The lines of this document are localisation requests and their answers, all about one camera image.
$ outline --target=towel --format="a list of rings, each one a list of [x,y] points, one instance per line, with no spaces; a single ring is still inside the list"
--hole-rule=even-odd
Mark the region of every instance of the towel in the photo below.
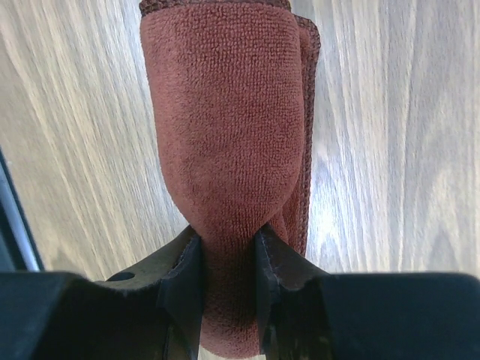
[[[317,28],[287,0],[140,9],[161,171],[202,237],[201,344],[258,355],[253,235],[270,223],[301,255],[307,244]]]

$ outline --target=wood grain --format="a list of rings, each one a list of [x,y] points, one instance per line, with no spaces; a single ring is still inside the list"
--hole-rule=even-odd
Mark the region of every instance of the wood grain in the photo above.
[[[480,275],[480,3],[292,7],[322,37],[309,259]],[[0,145],[48,269],[102,279],[185,226],[139,24],[137,0],[0,0]]]

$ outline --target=stitched hem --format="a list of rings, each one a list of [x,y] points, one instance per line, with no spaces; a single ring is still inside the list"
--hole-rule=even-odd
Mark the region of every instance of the stitched hem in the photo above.
[[[276,8],[284,8],[291,11],[290,3],[288,0],[142,0],[140,2],[140,11],[142,17],[159,11],[161,9],[173,8],[175,6],[185,6],[193,4],[211,4],[211,3],[245,3],[245,4],[264,4],[274,6]]]
[[[305,153],[303,159],[303,191],[300,201],[300,227],[298,240],[300,249],[298,252],[304,256],[307,250],[308,218],[310,206],[311,164],[312,164],[312,134],[314,130],[315,108],[315,74],[320,54],[320,35],[317,27],[309,19],[295,15],[297,23],[310,33],[311,48],[307,57],[307,69],[304,78],[304,106],[305,106]]]

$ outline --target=screw hole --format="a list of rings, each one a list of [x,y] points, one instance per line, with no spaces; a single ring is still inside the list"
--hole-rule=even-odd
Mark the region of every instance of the screw hole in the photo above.
[[[135,278],[135,274],[133,272],[119,272],[118,274],[113,275],[107,281],[123,281],[123,280],[130,280],[131,278]]]

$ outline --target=brown towel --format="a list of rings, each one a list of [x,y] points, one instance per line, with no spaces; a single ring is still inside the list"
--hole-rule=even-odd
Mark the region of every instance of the brown towel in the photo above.
[[[319,35],[287,0],[140,7],[163,177],[203,241],[202,345],[254,356],[252,236],[269,222],[305,254]]]

